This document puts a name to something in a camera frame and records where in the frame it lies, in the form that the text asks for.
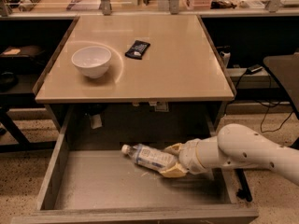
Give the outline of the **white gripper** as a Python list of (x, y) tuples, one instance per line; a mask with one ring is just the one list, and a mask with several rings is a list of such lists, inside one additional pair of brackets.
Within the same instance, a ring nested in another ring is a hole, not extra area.
[(174, 164), (172, 167), (160, 171), (160, 174), (166, 178), (180, 178), (188, 172), (192, 175), (206, 173), (206, 168), (199, 158), (199, 148), (203, 141), (201, 139), (193, 139), (184, 144), (176, 143), (164, 149), (164, 152), (178, 155), (180, 163)]

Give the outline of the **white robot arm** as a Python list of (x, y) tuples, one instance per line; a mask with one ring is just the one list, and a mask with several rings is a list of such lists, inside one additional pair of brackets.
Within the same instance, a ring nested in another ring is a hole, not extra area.
[(216, 136), (177, 143), (164, 151), (178, 159), (160, 171), (164, 177), (198, 175), (214, 168), (264, 168), (299, 185), (299, 151), (274, 143), (244, 125), (229, 124)]

